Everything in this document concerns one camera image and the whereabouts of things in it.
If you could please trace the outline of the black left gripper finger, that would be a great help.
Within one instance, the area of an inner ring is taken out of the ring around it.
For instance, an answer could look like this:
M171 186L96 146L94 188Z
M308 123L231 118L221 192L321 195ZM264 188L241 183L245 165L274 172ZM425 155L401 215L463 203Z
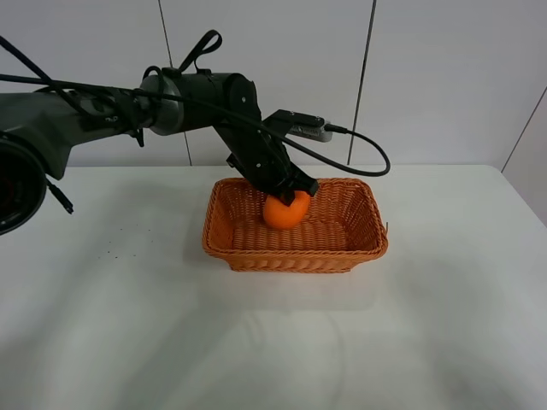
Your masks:
M302 191L313 197L319 189L319 182L304 171L297 169L292 175L291 188L294 191Z
M279 189L278 199L285 205L291 206L296 197L294 184L283 184Z

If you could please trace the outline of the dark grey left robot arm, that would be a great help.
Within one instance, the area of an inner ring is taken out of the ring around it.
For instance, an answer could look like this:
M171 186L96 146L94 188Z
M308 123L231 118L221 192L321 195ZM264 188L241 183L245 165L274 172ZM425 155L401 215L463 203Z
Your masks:
M229 148L228 164L253 187L291 204L318 182L291 162L282 137L297 126L320 126L306 114L280 110L263 117L256 86L239 73L179 74L149 68L138 89L60 86L1 96L1 231L36 214L47 193L66 211L73 204L56 187L76 146L144 131L169 136L211 127Z

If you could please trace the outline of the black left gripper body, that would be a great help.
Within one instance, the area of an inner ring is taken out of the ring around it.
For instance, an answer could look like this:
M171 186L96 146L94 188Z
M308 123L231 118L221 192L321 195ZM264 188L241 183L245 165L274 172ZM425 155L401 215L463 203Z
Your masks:
M227 164L257 190L278 197L283 184L291 184L288 154L267 132L253 126L226 123Z

